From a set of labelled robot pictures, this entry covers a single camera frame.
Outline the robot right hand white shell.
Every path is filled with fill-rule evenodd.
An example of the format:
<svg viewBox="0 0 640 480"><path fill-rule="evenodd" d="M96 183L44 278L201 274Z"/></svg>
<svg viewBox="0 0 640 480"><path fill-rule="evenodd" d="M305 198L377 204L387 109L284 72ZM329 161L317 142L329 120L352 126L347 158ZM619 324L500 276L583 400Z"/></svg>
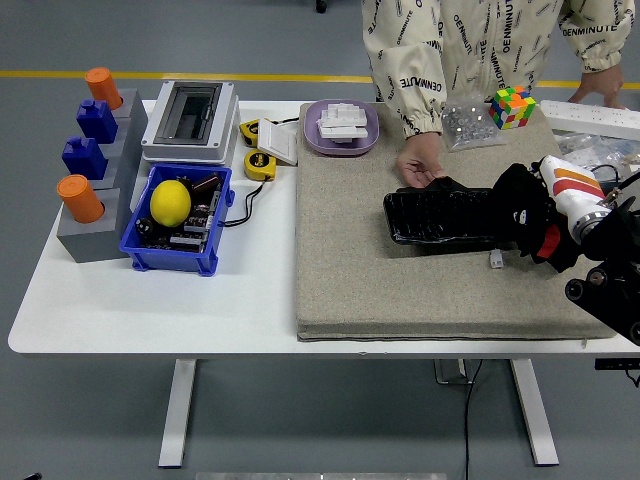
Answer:
<svg viewBox="0 0 640 480"><path fill-rule="evenodd" d="M610 209L601 204L603 190L591 171L547 155L539 164L539 173L557 211L571 226L589 215L602 218L609 214Z"/></svg>

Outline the person's left hand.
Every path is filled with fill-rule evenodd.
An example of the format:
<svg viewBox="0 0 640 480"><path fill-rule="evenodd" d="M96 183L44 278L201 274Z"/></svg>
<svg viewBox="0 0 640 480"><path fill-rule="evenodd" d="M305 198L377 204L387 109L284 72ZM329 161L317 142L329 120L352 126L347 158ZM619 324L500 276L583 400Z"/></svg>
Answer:
<svg viewBox="0 0 640 480"><path fill-rule="evenodd" d="M598 72L583 73L579 87L568 99L571 103L581 103L590 94L603 97L603 105L607 108L624 109L618 95L624 85L623 71L615 65Z"/></svg>

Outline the person's right hand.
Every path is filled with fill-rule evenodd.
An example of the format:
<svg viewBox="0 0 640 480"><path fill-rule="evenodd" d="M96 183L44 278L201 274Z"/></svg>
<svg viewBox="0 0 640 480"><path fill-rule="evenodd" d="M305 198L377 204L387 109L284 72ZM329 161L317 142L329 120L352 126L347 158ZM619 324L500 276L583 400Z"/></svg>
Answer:
<svg viewBox="0 0 640 480"><path fill-rule="evenodd" d="M437 178L447 175L439 161L441 136L427 132L411 136L396 159L396 167L404 183L425 188Z"/></svg>

